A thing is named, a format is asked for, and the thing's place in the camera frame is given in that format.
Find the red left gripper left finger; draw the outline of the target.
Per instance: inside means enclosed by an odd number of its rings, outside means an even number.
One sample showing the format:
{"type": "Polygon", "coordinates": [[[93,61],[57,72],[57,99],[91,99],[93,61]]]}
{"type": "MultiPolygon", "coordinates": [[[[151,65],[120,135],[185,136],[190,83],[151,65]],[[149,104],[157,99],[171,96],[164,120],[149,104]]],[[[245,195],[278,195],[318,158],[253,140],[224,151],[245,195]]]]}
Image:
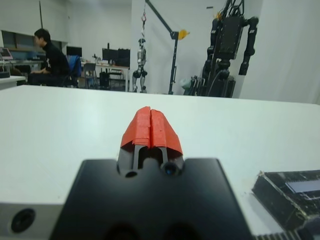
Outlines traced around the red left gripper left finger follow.
{"type": "Polygon", "coordinates": [[[151,108],[145,106],[135,113],[122,136],[117,160],[117,170],[122,176],[136,175],[149,157],[150,128],[151,108]]]}

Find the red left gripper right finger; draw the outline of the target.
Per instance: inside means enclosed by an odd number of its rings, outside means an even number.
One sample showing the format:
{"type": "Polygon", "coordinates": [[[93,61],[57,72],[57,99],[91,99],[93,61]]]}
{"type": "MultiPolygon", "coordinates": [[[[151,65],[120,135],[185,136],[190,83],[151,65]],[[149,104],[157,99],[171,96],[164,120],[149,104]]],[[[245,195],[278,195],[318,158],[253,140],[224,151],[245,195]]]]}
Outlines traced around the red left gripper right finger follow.
{"type": "Polygon", "coordinates": [[[166,116],[155,109],[150,111],[150,142],[152,148],[161,150],[163,163],[183,164],[183,151],[178,135],[166,116]]]}

